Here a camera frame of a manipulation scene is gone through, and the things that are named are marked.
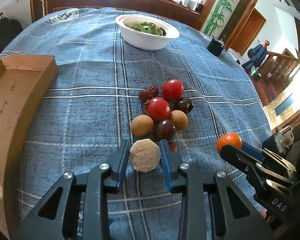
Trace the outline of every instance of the wooden floor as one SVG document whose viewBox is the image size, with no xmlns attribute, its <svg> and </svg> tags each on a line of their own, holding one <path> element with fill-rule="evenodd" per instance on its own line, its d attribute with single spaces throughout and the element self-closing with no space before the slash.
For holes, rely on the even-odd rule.
<svg viewBox="0 0 300 240">
<path fill-rule="evenodd" d="M 289 84 L 284 80 L 278 81 L 274 77 L 268 78 L 267 76 L 260 77 L 258 75 L 254 75 L 253 77 L 250 76 L 250 78 L 263 106 L 268 105 L 272 100 L 280 95 Z"/>
</svg>

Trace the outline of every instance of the blue tablecloth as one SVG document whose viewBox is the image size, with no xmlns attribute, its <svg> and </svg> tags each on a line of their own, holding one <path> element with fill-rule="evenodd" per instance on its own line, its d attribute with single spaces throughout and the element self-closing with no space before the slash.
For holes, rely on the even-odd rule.
<svg viewBox="0 0 300 240">
<path fill-rule="evenodd" d="M 65 171 L 88 172 L 116 151 L 121 139 L 140 139 L 129 129 L 142 113 L 139 91 L 151 85 L 160 88 L 174 78 L 183 82 L 184 96 L 195 105 L 189 126 L 175 135 L 183 161 L 202 171 L 225 171 L 257 207 L 245 176 L 215 150 L 225 133 L 236 132 L 256 147 L 270 136 L 248 75 L 227 52 L 210 54 L 205 35 L 158 16 L 175 26 L 180 37 L 159 51 L 130 46 L 114 21 L 122 14 L 140 12 L 85 8 L 47 15 L 0 55 L 51 54 L 59 68 L 24 144 L 21 177 L 16 178 L 21 180 L 22 218 Z M 181 196 L 168 193 L 160 167 L 141 173 L 129 163 L 122 192 L 109 199 L 113 239 L 177 239 Z"/>
</svg>

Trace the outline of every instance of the orange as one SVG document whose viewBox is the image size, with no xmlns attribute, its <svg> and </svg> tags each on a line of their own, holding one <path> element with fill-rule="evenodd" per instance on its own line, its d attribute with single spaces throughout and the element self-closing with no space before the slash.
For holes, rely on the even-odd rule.
<svg viewBox="0 0 300 240">
<path fill-rule="evenodd" d="M 240 138 L 240 136 L 235 133 L 227 133 L 223 136 L 221 136 L 217 142 L 217 152 L 220 153 L 221 148 L 227 144 L 231 144 L 234 147 L 237 147 L 238 149 L 241 149 L 242 147 L 242 140 Z"/>
</svg>

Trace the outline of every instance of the cardboard box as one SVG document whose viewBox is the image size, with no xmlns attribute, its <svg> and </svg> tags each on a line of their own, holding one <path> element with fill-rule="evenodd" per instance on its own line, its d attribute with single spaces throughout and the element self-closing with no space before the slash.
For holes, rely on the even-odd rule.
<svg viewBox="0 0 300 240">
<path fill-rule="evenodd" d="M 19 224 L 16 189 L 20 181 L 20 153 L 35 111 L 57 74 L 50 55 L 12 55 L 0 60 L 1 230 L 2 225 L 7 225 L 13 232 Z"/>
</svg>

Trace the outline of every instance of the white bowl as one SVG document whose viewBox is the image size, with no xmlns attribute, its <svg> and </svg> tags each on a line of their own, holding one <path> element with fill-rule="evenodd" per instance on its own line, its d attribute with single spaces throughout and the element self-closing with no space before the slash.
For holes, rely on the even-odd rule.
<svg viewBox="0 0 300 240">
<path fill-rule="evenodd" d="M 115 19 L 115 22 L 120 27 L 122 38 L 130 45 L 139 49 L 162 49 L 169 43 L 169 41 L 171 41 L 171 39 L 175 39 L 180 36 L 179 31 L 172 25 L 149 16 L 135 14 L 121 15 Z M 152 22 L 157 27 L 163 28 L 166 32 L 166 36 L 138 32 L 129 28 L 136 23 L 143 22 Z"/>
</svg>

